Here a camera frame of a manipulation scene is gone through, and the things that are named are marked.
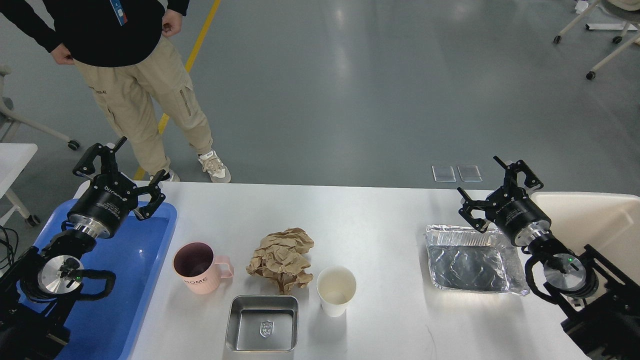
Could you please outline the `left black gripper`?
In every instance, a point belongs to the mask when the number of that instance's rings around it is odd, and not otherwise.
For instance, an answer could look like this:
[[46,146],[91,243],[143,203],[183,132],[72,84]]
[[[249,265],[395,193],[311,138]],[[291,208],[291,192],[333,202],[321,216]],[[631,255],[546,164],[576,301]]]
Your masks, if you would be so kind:
[[[72,168],[74,176],[90,178],[96,173],[96,157],[101,161],[100,174],[91,180],[87,190],[67,212],[69,223],[91,228],[95,239],[114,237],[132,210],[139,221],[150,219],[166,199],[160,189],[160,182],[167,174],[165,170],[158,171],[143,187],[137,187],[126,175],[119,174],[115,153],[127,139],[122,136],[113,148],[95,143]],[[149,195],[150,200],[147,205],[136,207],[138,197],[142,195]]]

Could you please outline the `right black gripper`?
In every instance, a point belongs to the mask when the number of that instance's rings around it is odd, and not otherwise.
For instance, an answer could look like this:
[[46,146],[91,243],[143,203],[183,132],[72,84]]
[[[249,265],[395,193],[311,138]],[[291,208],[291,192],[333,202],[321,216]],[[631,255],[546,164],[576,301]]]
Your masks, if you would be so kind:
[[[471,199],[464,189],[457,187],[462,196],[458,214],[482,234],[486,233],[491,221],[514,246],[528,246],[536,237],[550,233],[551,219],[530,199],[526,190],[539,191],[544,183],[522,159],[510,164],[497,155],[493,159],[505,171],[502,186],[486,200]],[[525,176],[526,189],[519,185],[519,174]],[[486,212],[486,218],[474,218],[473,211]]]

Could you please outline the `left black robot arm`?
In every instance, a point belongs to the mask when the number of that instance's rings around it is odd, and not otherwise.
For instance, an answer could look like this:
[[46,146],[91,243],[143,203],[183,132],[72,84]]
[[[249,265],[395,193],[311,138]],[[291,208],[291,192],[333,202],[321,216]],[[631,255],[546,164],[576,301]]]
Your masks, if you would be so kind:
[[110,295],[117,276],[107,269],[87,269],[82,256],[98,239],[111,239],[130,213],[150,219],[165,200],[156,173],[147,186],[137,186],[119,171],[113,146],[96,143],[72,172],[90,185],[69,210],[56,234],[42,249],[28,248],[1,276],[1,358],[54,360],[70,342],[66,320],[78,301]]

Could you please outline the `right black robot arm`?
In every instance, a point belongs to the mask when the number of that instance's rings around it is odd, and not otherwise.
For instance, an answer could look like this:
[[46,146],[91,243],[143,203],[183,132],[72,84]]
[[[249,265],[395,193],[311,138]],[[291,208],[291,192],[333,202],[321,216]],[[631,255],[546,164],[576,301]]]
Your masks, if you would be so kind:
[[461,187],[459,214],[474,230],[495,224],[510,244],[528,255],[525,281],[535,296],[560,307],[562,330],[592,360],[637,360],[640,351],[639,285],[596,248],[581,254],[567,248],[551,230],[552,221],[530,198],[543,182],[525,161],[506,164],[503,184],[484,200]]

